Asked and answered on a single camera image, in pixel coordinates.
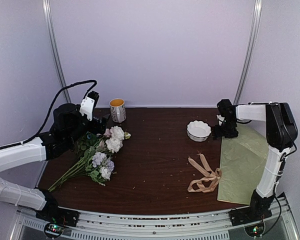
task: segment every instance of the white hydrangea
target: white hydrangea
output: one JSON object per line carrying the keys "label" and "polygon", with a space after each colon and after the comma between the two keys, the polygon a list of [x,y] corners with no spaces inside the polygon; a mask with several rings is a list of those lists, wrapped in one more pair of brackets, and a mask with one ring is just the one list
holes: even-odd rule
{"label": "white hydrangea", "polygon": [[119,126],[113,126],[110,129],[110,132],[111,132],[111,137],[112,138],[118,139],[120,141],[125,139],[125,132]]}
{"label": "white hydrangea", "polygon": [[106,168],[105,166],[103,166],[101,169],[100,169],[100,173],[101,173],[101,176],[105,179],[105,180],[110,180],[110,176],[111,176],[111,171]]}
{"label": "white hydrangea", "polygon": [[105,141],[105,144],[113,154],[119,152],[120,148],[123,146],[122,141],[113,137],[113,135],[110,139]]}

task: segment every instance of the light green mat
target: light green mat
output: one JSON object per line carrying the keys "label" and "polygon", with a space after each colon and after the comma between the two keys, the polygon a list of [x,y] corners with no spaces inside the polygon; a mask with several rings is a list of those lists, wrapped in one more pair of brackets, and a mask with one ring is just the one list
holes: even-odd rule
{"label": "light green mat", "polygon": [[218,201],[250,204],[268,157],[267,140],[252,128],[238,124],[239,136],[222,139]]}

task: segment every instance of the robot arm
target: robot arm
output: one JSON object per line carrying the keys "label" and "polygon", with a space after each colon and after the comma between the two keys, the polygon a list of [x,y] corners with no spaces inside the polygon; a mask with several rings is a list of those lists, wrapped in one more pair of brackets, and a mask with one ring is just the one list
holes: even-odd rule
{"label": "robot arm", "polygon": [[214,138],[236,138],[237,123],[262,121],[266,123],[266,139],[269,144],[268,157],[260,183],[254,190],[250,207],[231,211],[232,225],[244,224],[268,216],[269,207],[275,198],[276,186],[281,178],[286,159],[295,146],[297,126],[287,103],[251,103],[232,105],[229,99],[217,104],[219,124],[213,128]]}
{"label": "robot arm", "polygon": [[[53,111],[54,123],[48,132],[40,133],[30,141],[1,146],[0,172],[28,163],[55,159],[73,150],[75,142],[86,132],[103,134],[109,116],[102,119],[93,117],[98,99],[99,94],[92,91],[81,104],[63,104]],[[64,218],[70,217],[67,216],[69,211],[59,211],[57,201],[49,192],[19,186],[1,177],[0,202],[40,211],[39,215],[45,220],[54,218],[57,222],[58,219],[63,222]]]}

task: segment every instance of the tan ribbon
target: tan ribbon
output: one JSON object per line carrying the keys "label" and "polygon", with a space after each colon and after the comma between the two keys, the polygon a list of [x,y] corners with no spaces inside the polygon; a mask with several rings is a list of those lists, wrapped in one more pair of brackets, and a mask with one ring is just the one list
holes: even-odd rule
{"label": "tan ribbon", "polygon": [[[204,175],[203,178],[199,180],[193,180],[190,182],[188,187],[188,192],[203,192],[203,193],[210,193],[213,192],[216,186],[219,184],[219,180],[221,178],[222,172],[220,168],[217,168],[215,171],[212,171],[210,168],[205,156],[200,154],[200,160],[203,164],[203,167],[196,163],[191,157],[188,158],[189,163],[194,166],[200,173]],[[206,187],[202,182],[209,182],[212,181],[210,186]],[[194,190],[193,185],[196,184],[199,189]]]}

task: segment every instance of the white wall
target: white wall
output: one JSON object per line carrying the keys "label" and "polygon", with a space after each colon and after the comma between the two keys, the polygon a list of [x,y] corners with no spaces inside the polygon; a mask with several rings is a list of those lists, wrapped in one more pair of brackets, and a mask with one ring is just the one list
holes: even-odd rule
{"label": "white wall", "polygon": [[[300,0],[263,0],[260,30],[241,103],[287,102],[299,136],[279,192],[285,191],[300,231]],[[262,131],[261,125],[255,125]]]}
{"label": "white wall", "polygon": [[[215,107],[234,99],[254,0],[52,0],[68,84],[96,79],[98,106]],[[85,87],[70,90],[78,102]]]}
{"label": "white wall", "polygon": [[[0,1],[0,146],[36,133],[59,89],[42,1]],[[56,105],[63,102],[61,96]],[[34,187],[41,167],[32,163],[0,176]],[[7,239],[15,211],[0,203],[0,240]]]}

